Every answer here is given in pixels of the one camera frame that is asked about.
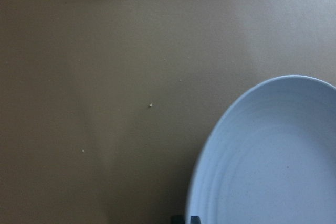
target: gray table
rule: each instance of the gray table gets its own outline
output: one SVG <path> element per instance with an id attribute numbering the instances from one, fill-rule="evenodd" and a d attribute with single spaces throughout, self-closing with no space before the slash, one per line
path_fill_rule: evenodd
<path id="1" fill-rule="evenodd" d="M 169 223 L 245 90 L 284 74 L 336 84 L 335 0 L 1 7 L 2 224 Z"/>

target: plate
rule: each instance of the plate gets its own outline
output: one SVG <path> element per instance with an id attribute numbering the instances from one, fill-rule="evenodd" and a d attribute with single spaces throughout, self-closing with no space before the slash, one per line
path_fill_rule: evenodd
<path id="1" fill-rule="evenodd" d="M 336 88 L 267 80 L 219 120 L 193 174 L 186 218 L 202 224 L 336 223 Z"/>

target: black object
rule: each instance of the black object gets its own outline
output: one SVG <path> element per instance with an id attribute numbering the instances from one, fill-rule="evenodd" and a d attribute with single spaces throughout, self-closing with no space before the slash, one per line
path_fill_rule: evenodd
<path id="1" fill-rule="evenodd" d="M 173 215 L 170 217 L 171 224 L 185 224 L 183 215 Z M 201 224 L 199 216 L 190 216 L 190 224 Z"/>
<path id="2" fill-rule="evenodd" d="M 201 224 L 201 219 L 199 216 L 191 216 L 190 224 Z"/>

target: table surface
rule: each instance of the table surface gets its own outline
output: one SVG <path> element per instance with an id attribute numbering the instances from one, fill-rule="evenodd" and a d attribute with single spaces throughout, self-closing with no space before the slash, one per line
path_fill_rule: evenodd
<path id="1" fill-rule="evenodd" d="M 336 84 L 335 0 L 1 7 L 2 224 L 169 223 L 244 91 L 285 74 Z"/>

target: light blue plate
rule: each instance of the light blue plate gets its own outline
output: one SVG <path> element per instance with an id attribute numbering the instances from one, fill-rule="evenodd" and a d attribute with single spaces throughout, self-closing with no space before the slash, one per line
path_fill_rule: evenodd
<path id="1" fill-rule="evenodd" d="M 186 216 L 202 224 L 336 223 L 336 88 L 283 76 L 243 94 L 204 146 Z"/>

